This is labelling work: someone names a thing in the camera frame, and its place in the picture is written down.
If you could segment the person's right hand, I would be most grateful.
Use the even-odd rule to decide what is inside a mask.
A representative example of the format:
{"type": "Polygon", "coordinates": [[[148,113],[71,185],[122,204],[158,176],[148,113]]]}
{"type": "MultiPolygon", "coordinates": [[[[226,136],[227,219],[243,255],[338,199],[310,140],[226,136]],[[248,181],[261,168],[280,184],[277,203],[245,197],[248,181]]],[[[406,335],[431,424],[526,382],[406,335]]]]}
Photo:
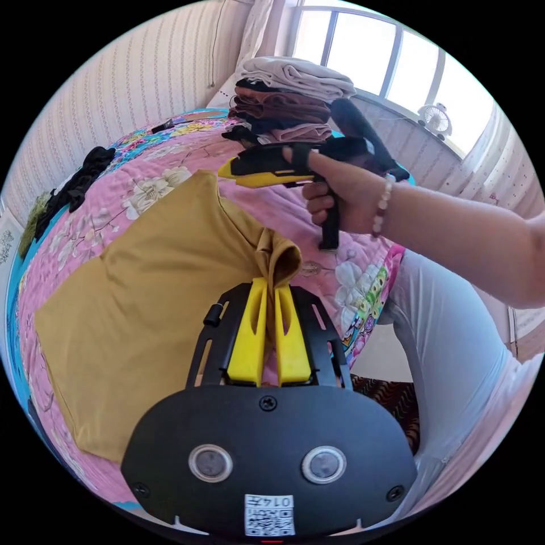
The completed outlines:
{"type": "Polygon", "coordinates": [[[372,172],[309,152],[307,166],[324,180],[303,185],[302,195],[312,222],[322,225],[338,205],[339,229],[352,234],[376,234],[375,217],[393,183],[372,172]]]}

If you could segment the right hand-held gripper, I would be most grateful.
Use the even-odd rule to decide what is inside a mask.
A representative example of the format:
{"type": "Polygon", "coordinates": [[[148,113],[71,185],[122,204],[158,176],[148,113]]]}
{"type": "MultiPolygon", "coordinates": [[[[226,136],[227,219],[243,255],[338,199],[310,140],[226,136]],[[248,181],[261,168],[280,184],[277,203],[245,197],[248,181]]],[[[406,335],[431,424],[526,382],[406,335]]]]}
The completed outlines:
{"type": "Polygon", "coordinates": [[[295,188],[310,182],[322,182],[324,178],[307,166],[311,151],[358,167],[376,168],[371,141],[362,136],[341,136],[321,143],[295,141],[253,146],[223,164],[217,174],[220,178],[233,179],[245,188],[295,188]]]}

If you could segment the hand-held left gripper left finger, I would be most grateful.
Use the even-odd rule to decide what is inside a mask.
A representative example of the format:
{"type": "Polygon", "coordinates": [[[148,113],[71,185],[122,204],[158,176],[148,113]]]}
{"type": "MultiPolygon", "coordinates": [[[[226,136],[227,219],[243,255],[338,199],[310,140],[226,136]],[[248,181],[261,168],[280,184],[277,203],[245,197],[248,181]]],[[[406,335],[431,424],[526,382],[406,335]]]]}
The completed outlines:
{"type": "Polygon", "coordinates": [[[234,340],[227,375],[232,383],[261,385],[266,339],[267,281],[254,278],[249,286],[234,340]]]}

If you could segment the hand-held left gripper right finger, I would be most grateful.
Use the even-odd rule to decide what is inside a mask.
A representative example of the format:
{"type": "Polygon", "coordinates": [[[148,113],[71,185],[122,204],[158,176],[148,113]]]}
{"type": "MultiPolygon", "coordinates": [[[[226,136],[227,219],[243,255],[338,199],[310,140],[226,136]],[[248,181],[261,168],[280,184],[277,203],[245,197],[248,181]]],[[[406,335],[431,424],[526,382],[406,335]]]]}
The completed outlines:
{"type": "Polygon", "coordinates": [[[307,383],[311,367],[303,331],[289,285],[275,289],[275,343],[278,384],[307,383]]]}

